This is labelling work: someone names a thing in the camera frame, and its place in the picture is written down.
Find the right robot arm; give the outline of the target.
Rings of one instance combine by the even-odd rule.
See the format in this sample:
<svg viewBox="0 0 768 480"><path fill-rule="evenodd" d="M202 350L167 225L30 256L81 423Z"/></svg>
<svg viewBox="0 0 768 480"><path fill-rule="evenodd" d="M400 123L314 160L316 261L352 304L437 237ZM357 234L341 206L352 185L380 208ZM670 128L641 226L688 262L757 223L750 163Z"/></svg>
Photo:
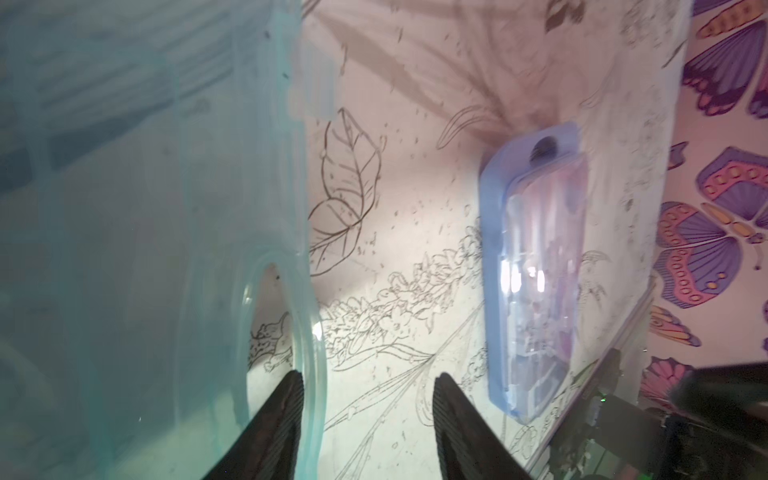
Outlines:
<svg viewBox="0 0 768 480"><path fill-rule="evenodd" d="M618 395L621 354L577 396L545 451L542 479L764 479L767 365L657 362L642 408Z"/></svg>

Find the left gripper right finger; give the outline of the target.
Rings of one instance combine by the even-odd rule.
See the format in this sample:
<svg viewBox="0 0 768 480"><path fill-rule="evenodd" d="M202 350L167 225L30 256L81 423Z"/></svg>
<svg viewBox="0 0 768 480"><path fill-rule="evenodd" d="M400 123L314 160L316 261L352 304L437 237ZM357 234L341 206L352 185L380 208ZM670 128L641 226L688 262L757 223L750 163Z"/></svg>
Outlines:
<svg viewBox="0 0 768 480"><path fill-rule="evenodd" d="M447 373L435 379L432 410L437 455L444 479L531 478Z"/></svg>

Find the green transparent ruler set pouch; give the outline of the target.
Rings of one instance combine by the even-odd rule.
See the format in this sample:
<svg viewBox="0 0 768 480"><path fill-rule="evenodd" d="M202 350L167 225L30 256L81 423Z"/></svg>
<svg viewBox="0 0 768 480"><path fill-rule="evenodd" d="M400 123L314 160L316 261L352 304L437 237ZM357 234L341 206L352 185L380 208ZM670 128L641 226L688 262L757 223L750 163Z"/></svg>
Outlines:
<svg viewBox="0 0 768 480"><path fill-rule="evenodd" d="M297 1L1 5L1 475L203 479L290 371L317 475Z"/></svg>

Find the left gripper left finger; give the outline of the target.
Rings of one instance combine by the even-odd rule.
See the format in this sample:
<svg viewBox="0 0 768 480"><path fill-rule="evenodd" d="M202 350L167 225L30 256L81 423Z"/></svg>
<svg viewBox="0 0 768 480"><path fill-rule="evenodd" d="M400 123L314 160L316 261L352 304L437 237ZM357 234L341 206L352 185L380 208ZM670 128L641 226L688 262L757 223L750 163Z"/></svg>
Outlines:
<svg viewBox="0 0 768 480"><path fill-rule="evenodd" d="M293 480L303 405L303 377L292 370L204 479Z"/></svg>

